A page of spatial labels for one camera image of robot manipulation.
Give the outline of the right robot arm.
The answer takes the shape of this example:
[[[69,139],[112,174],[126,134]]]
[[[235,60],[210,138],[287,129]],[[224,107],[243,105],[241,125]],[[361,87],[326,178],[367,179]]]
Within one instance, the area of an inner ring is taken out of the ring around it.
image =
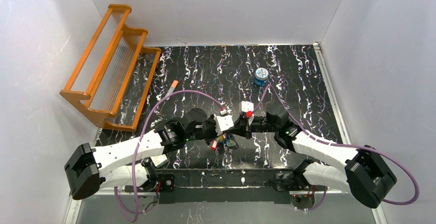
[[[323,185],[338,189],[374,209],[397,183],[394,173],[372,147],[321,143],[320,137],[303,131],[283,108],[269,109],[264,117],[256,117],[252,108],[244,109],[237,123],[246,136],[273,133],[282,148],[309,156],[293,170],[291,182],[295,187]]]

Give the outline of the green tagged key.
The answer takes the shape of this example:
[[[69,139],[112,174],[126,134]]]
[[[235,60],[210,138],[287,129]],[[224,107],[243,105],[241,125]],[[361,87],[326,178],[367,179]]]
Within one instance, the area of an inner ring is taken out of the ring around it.
[[[238,143],[235,142],[235,141],[228,141],[228,142],[227,142],[227,147],[230,148],[230,149],[232,149],[232,150],[236,150],[236,149],[239,148],[239,145],[238,145]]]

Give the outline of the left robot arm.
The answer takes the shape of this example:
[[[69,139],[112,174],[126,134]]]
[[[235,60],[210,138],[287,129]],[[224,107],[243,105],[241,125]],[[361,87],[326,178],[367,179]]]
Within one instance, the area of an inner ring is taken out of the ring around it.
[[[231,114],[206,115],[193,108],[181,118],[173,118],[142,137],[107,146],[79,145],[65,163],[64,171],[74,200],[92,196],[102,188],[138,186],[149,180],[142,166],[133,169],[139,160],[160,156],[182,148],[188,141],[211,142],[233,127]]]

